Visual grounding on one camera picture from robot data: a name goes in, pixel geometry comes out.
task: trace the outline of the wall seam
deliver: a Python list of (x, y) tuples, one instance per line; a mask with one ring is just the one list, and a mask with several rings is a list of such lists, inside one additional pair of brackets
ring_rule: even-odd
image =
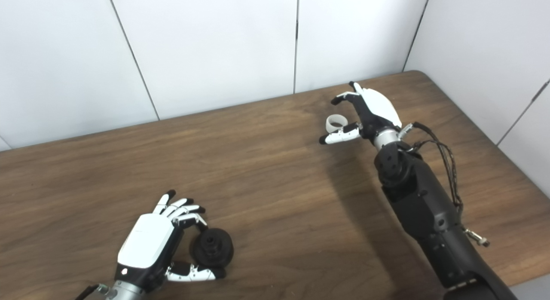
[(300, 18), (300, 0), (296, 0), (296, 40), (294, 42), (294, 81), (292, 86), (292, 94), (296, 94), (296, 67), (298, 59), (298, 20)]
[(6, 143), (6, 145), (9, 147), (10, 150), (13, 149), (13, 147), (9, 143), (7, 143), (6, 140), (1, 135), (0, 135), (0, 140), (4, 141), (4, 143)]
[(422, 23), (422, 19), (424, 18), (424, 13), (426, 12), (426, 7), (428, 6), (428, 1), (426, 0), (426, 3), (424, 4), (424, 9), (422, 10), (422, 14), (420, 15), (420, 20), (418, 20), (418, 25), (416, 26), (416, 31), (414, 32), (414, 36), (412, 37), (411, 46), (409, 47), (409, 52), (407, 53), (407, 57), (405, 59), (405, 63), (403, 64), (403, 69), (401, 69), (401, 72), (405, 71), (405, 67), (407, 66), (407, 61), (409, 61), (409, 56), (411, 55), (411, 51), (413, 49), (414, 41), (416, 40), (416, 35), (418, 34), (418, 29), (420, 28), (420, 24)]
[(527, 112), (527, 110), (529, 110), (529, 108), (531, 107), (531, 105), (533, 104), (533, 102), (535, 102), (535, 100), (537, 100), (537, 98), (541, 95), (541, 93), (544, 91), (544, 89), (546, 88), (546, 86), (548, 86), (548, 84), (550, 84), (550, 79), (548, 79), (544, 84), (542, 84), (541, 88), (538, 90), (538, 92), (533, 96), (533, 98), (531, 99), (531, 101), (529, 102), (529, 104), (527, 105), (527, 107), (523, 110), (523, 112), (521, 112), (521, 114), (519, 114), (518, 118), (513, 122), (513, 124), (510, 126), (510, 128), (508, 128), (508, 130), (506, 130), (506, 132), (504, 133), (504, 135), (502, 136), (502, 138), (500, 140), (498, 140), (497, 142), (497, 147), (499, 145), (501, 145), (501, 142), (504, 140), (504, 138), (506, 138), (506, 136), (510, 133), (510, 131), (514, 128), (514, 126), (516, 126), (517, 122), (519, 122), (519, 120), (523, 117), (523, 115), (525, 114), (525, 112)]
[(143, 82), (143, 86), (145, 87), (145, 91), (147, 92), (147, 96), (149, 96), (149, 101), (151, 102), (151, 105), (153, 106), (153, 110), (155, 111), (155, 115), (157, 116), (157, 120), (161, 120), (159, 113), (157, 112), (157, 107), (155, 106), (155, 103), (153, 102), (153, 98), (151, 97), (151, 93), (149, 92), (149, 87), (147, 87), (147, 83), (145, 83), (145, 78), (143, 77), (143, 73), (141, 72), (141, 68), (139, 67), (138, 60), (135, 57), (134, 50), (132, 49), (132, 45), (130, 45), (130, 41), (128, 40), (128, 36), (126, 35), (126, 31), (124, 30), (124, 26), (122, 26), (122, 22), (120, 21), (120, 16), (118, 16), (118, 11), (116, 10), (116, 7), (114, 6), (114, 1), (109, 0), (110, 5), (113, 7), (114, 14), (116, 15), (116, 19), (118, 20), (118, 25), (120, 26), (120, 29), (122, 30), (122, 34), (124, 34), (124, 39), (126, 40), (126, 44), (128, 45), (128, 48), (130, 49), (130, 53), (132, 54), (132, 58), (134, 59), (134, 63), (137, 67), (137, 72), (139, 73), (141, 77), (141, 81)]

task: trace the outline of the wooden table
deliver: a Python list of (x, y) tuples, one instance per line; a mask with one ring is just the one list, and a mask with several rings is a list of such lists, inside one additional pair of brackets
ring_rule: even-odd
[[(452, 147), (464, 222), (491, 240), (479, 251), (503, 280), (548, 274), (550, 200), (424, 74), (360, 83)], [(134, 222), (174, 188), (232, 235), (235, 257), (225, 280), (167, 283), (153, 299), (439, 299), (444, 290), (379, 188), (373, 146), (318, 144), (328, 115), (356, 118), (351, 104), (330, 104), (348, 89), (0, 153), (0, 298), (73, 299), (111, 284)], [(421, 153), (446, 184), (435, 147)], [(189, 259), (196, 233), (177, 259)]]

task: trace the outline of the robotic hand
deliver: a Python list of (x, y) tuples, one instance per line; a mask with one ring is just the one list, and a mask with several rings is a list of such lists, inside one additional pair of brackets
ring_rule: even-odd
[[(349, 84), (355, 92), (346, 91), (332, 99), (331, 103), (337, 105), (344, 100), (351, 102), (359, 114), (360, 122), (352, 122), (336, 132), (320, 137), (319, 143), (332, 144), (359, 137), (369, 139), (371, 142), (375, 140), (381, 142), (383, 139), (397, 137), (397, 131), (401, 129), (401, 120), (390, 100), (373, 89), (361, 88), (354, 82)], [(385, 138), (376, 138), (381, 134), (381, 128), (387, 128)]]
[[(174, 195), (174, 190), (165, 193), (153, 212), (138, 218), (118, 252), (114, 286), (90, 286), (92, 291), (104, 294), (109, 300), (141, 300), (167, 280), (196, 282), (226, 276), (223, 267), (233, 255), (230, 236), (221, 229), (208, 229), (200, 215), (204, 208), (193, 204), (192, 199), (180, 199), (169, 205)], [(201, 231), (192, 244), (192, 255), (199, 265), (172, 261), (184, 230), (191, 226)]]
[[(418, 242), (441, 284), (448, 288), (445, 300), (517, 300), (468, 240), (469, 237), (478, 245), (489, 245), (487, 239), (462, 225), (463, 204), (458, 195), (456, 166), (450, 148), (419, 122), (401, 129), (395, 108), (383, 94), (363, 89), (354, 82), (350, 85), (355, 92), (344, 92), (331, 103), (351, 102), (360, 122), (324, 135), (319, 142), (332, 144), (362, 137), (377, 148), (375, 166), (382, 190), (405, 232)], [(403, 137), (413, 128), (424, 130), (432, 139), (412, 146), (405, 143)], [(452, 198), (418, 153), (428, 142), (435, 143), (440, 150)]]

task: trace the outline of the black wire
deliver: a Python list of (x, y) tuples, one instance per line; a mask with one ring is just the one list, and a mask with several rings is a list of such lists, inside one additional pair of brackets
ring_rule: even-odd
[(84, 300), (87, 296), (90, 296), (90, 294), (92, 294), (92, 292), (94, 292), (94, 290), (96, 290), (99, 286), (99, 284), (96, 284), (86, 287), (86, 289), (83, 290), (83, 292), (81, 292), (78, 297), (75, 298), (75, 300)]
[[(439, 149), (441, 157), (443, 159), (443, 164), (445, 165), (445, 170), (446, 170), (446, 173), (447, 173), (447, 177), (449, 179), (449, 187), (450, 187), (450, 192), (451, 192), (451, 197), (452, 197), (452, 203), (456, 206), (456, 210), (459, 214), (459, 217), (462, 216), (462, 210), (464, 209), (464, 203), (462, 202), (462, 198), (460, 198), (460, 195), (458, 194), (458, 179), (457, 179), (457, 173), (456, 173), (456, 161), (454, 159), (454, 155), (452, 154), (451, 149), (448, 146), (446, 146), (444, 143), (440, 142), (440, 140), (436, 137), (434, 132), (432, 132), (432, 130), (430, 128), (428, 128), (427, 126), (425, 126), (425, 125), (423, 125), (419, 122), (414, 122), (412, 125), (414, 127), (417, 127), (419, 129), (421, 129), (421, 130), (424, 130), (426, 133), (428, 133), (428, 135), (430, 135), (430, 137), (432, 137), (432, 140), (426, 140), (426, 141), (415, 143), (415, 145), (413, 147), (414, 151), (418, 151), (418, 149), (420, 149), (420, 147), (422, 147), (422, 145), (424, 145), (428, 142), (434, 143), (434, 144), (437, 145), (437, 148)], [(446, 155), (445, 151), (447, 151), (448, 154), (449, 154), (449, 157), (450, 157), (450, 160), (451, 160), (451, 165), (449, 165), (449, 161), (447, 159), (447, 155)]]

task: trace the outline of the black knob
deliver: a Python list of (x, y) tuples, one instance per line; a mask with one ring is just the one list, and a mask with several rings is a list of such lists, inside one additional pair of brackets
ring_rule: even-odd
[(225, 267), (231, 262), (234, 253), (231, 237), (219, 228), (202, 232), (191, 243), (190, 251), (195, 261), (205, 267)]

